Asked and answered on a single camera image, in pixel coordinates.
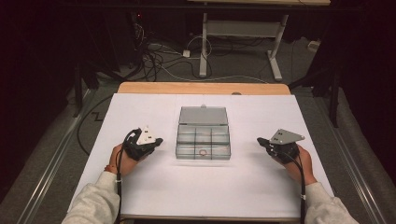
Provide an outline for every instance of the wrist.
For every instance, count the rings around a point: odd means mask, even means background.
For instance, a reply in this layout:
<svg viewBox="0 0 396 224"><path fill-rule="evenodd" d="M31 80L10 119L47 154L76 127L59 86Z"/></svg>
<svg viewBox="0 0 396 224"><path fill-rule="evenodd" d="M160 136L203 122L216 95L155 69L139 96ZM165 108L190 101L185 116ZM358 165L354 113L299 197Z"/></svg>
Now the wrist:
<svg viewBox="0 0 396 224"><path fill-rule="evenodd" d="M110 172L110 173L113 173L113 174L117 174L117 167L115 166L115 165L107 165L106 167L105 167L105 171L107 171L107 172Z"/></svg>
<svg viewBox="0 0 396 224"><path fill-rule="evenodd" d="M314 183L317 183L318 181L317 181L317 179L314 177L314 176L307 176L306 178L305 178L305 185L307 186L307 185L310 185L310 184L314 184Z"/></svg>

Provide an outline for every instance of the white paper sheet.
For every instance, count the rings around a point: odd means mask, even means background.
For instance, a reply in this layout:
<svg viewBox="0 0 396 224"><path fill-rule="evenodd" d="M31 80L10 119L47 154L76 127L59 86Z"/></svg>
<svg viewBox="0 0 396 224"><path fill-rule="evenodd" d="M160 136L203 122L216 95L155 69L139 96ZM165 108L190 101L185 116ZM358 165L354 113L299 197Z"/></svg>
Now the white paper sheet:
<svg viewBox="0 0 396 224"><path fill-rule="evenodd" d="M225 106L230 126L229 161L176 159L182 106ZM312 156L318 181L332 189L293 95L115 94L79 181L75 197L95 183L112 148L132 129L148 125L163 143L123 178L121 213L151 217L299 217L300 187L257 142L285 129Z"/></svg>

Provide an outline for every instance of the gray carpet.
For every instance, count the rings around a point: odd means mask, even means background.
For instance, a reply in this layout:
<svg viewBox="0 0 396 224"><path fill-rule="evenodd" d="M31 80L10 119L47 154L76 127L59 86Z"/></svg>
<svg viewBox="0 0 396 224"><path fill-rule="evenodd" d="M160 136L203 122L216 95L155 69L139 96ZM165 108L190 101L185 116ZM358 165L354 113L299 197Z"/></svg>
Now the gray carpet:
<svg viewBox="0 0 396 224"><path fill-rule="evenodd" d="M293 80L303 77L315 53L306 49L308 41L301 39L296 43L282 43L277 54L277 61L283 76L283 83L289 84ZM274 83L271 69L264 55L264 51L270 49L272 41L265 39L255 47L243 47L234 49L226 56L216 54L227 53L227 47L214 45L209 61L212 69L211 82L263 82ZM159 53L164 60L172 60L176 55ZM197 60L188 60L193 66L194 74L198 74L199 63ZM178 63L157 75L157 81L183 81L181 78L198 80L191 74L189 63ZM126 73L130 69L123 67ZM134 78L143 77L140 73ZM87 113L94 106L106 99L107 96L116 92L119 84L103 74L98 75L100 87L97 91L87 91L82 113ZM297 88L292 91L295 94L299 106L304 115L308 130L311 134L320 160L324 166L327 176L337 197L340 197L346 205L350 214L359 223L391 223L396 218L393 202L396 202L396 190L386 172L381 167L378 159L367 144L360 132L359 125L348 110L347 99L340 94L340 105L338 110L339 128L334 129L326 115L327 98L314 98L309 88ZM70 93L69 106L48 127L46 134L42 137L29 161L23 168L20 176L7 197L0 205L0 223L60 223L67 211L80 175L84 169L88 156L78 144L77 133L81 144L89 152L94 144L96 135L102 125L101 119L106 115L109 100L104 100L84 120L82 116L73 118L75 112L75 99L73 92ZM59 153L59 148L64 147L64 154L59 162L51 161L54 155ZM350 161L345 159L344 149L355 158L352 165L360 170L363 184L369 191L375 204L367 204L361 198L361 184L353 178L356 173L351 169ZM49 172L48 165L57 163L59 166L53 168L54 177L49 179L49 186L42 194L35 194L35 188L43 174ZM39 195L31 200L32 195ZM377 220L370 214L370 207L380 208L380 217L385 220ZM137 220L135 223L173 223L158 220Z"/></svg>

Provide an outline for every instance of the hand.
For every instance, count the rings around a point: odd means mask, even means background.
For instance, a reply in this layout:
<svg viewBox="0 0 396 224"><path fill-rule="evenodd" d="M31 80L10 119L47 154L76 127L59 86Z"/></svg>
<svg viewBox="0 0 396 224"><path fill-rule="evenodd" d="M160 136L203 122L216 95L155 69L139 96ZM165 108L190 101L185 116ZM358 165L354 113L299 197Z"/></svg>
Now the hand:
<svg viewBox="0 0 396 224"><path fill-rule="evenodd" d="M119 157L120 157L120 150L122 148L122 144L117 145L116 147L113 148L113 152L111 153L110 156L110 161L108 163L108 168L107 170L113 174L117 173L117 165L119 162ZM123 152L122 153L122 158L121 158L121 168L120 168L120 173L121 175L128 175L129 173L132 172L134 167L138 164L138 161L135 161L131 158L128 157L128 155Z"/></svg>
<svg viewBox="0 0 396 224"><path fill-rule="evenodd" d="M313 183L318 182L315 177L314 173L312 170L312 160L311 160L311 155L309 155L309 152L299 145L298 149L300 150L300 159L297 157L295 160L301 165L303 165L303 170L304 170L304 180L306 185L310 185ZM291 178L293 178L295 181L301 184L301 173L298 167L294 162L289 162L287 164L282 164L286 170L288 171L289 175Z"/></svg>

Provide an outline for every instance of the white desk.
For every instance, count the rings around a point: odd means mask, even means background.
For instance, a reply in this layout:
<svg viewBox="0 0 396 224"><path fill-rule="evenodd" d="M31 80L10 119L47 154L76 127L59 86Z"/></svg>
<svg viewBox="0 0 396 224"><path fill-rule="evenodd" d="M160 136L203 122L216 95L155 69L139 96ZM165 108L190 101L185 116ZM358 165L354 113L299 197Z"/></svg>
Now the white desk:
<svg viewBox="0 0 396 224"><path fill-rule="evenodd" d="M262 4L262 5L301 5L301 6L328 6L330 0L189 0L202 3L235 3L235 4ZM275 43L272 50L267 50L267 57L270 62L274 78L276 81L282 80L279 66L276 62L276 53L285 31L286 22L289 15L283 15L280 22L258 22L258 21L210 21L207 13L204 13L202 31L202 49L200 61L200 77L206 77L207 47L206 39L208 35L234 35L234 36L256 36L274 37Z"/></svg>
<svg viewBox="0 0 396 224"><path fill-rule="evenodd" d="M177 160L182 106L225 106L230 123L229 161ZM112 148L125 134L148 125L163 143L123 178L124 217L295 221L300 189L260 147L278 128L305 136L318 181L332 194L293 95L115 94L81 176L76 195L95 183Z"/></svg>

